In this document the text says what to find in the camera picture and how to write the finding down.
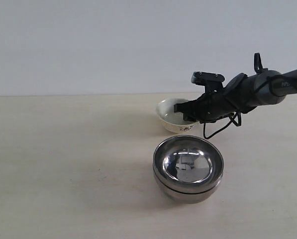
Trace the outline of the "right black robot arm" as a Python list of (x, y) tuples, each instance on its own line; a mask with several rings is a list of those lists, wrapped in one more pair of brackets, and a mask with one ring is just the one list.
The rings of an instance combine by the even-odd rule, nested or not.
[(240, 73), (226, 86), (222, 81), (221, 74), (194, 72), (192, 83), (204, 86), (205, 93), (174, 104), (174, 112), (189, 121), (216, 122), (233, 113), (246, 114), (258, 106), (279, 104), (287, 95), (297, 94), (297, 69), (284, 74), (268, 69), (252, 76)]

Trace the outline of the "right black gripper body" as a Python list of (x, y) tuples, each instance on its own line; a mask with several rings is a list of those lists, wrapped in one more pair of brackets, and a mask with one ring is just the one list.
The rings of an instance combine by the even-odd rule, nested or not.
[(198, 122), (214, 123), (227, 118), (240, 108), (240, 99), (220, 92), (204, 93), (198, 97)]

